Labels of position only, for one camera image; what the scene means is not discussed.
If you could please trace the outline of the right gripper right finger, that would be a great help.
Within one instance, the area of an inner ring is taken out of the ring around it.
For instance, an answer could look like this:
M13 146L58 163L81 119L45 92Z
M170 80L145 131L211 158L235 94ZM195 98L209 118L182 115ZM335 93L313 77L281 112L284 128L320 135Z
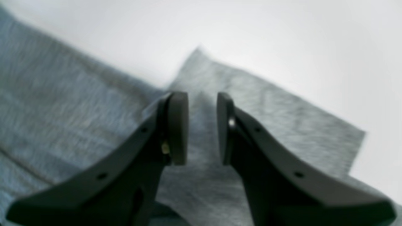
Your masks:
M223 165L241 177L256 226L389 226L389 198L330 177L287 150L232 97L217 95Z

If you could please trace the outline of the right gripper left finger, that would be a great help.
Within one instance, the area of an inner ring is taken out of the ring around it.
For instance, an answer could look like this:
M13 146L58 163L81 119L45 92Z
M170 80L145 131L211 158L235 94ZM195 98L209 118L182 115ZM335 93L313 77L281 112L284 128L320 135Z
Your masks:
M22 226L146 226L165 166L185 165L188 95L171 92L116 150L65 182L16 200Z

